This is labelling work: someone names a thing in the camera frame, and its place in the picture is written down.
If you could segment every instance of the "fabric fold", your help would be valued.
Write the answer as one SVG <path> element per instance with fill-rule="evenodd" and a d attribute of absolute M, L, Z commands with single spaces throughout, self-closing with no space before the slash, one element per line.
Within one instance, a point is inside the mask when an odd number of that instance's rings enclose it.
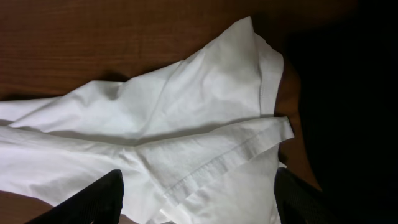
<path fill-rule="evenodd" d="M 0 190 L 57 205 L 121 169 L 135 222 L 273 223 L 277 146 L 293 137 L 273 118 L 282 72 L 247 17 L 127 82 L 0 102 Z"/>

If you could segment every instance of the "wrinkled cotton fabric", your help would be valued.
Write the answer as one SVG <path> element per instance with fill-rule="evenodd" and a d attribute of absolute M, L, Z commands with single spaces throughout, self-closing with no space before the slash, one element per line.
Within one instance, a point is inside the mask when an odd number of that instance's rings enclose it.
<path fill-rule="evenodd" d="M 282 56 L 245 18 L 184 61 L 128 82 L 0 102 L 0 190 L 58 205 L 121 169 L 138 223 L 277 223 L 273 118 Z"/>

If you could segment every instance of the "wooden surface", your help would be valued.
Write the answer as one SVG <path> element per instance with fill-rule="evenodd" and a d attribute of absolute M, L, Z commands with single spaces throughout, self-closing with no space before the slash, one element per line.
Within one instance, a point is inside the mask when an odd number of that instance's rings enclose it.
<path fill-rule="evenodd" d="M 355 0 L 0 0 L 0 100 L 60 96 L 90 80 L 128 80 L 185 59 L 246 16 L 254 16 L 256 32 L 283 53 L 289 34 L 335 21 L 356 4 Z M 299 91 L 300 80 L 285 61 L 275 113 L 289 116 L 296 138 L 283 143 L 280 151 L 292 172 L 318 187 L 302 141 Z M 36 199 L 0 193 L 1 223 L 23 223 L 48 209 Z"/>

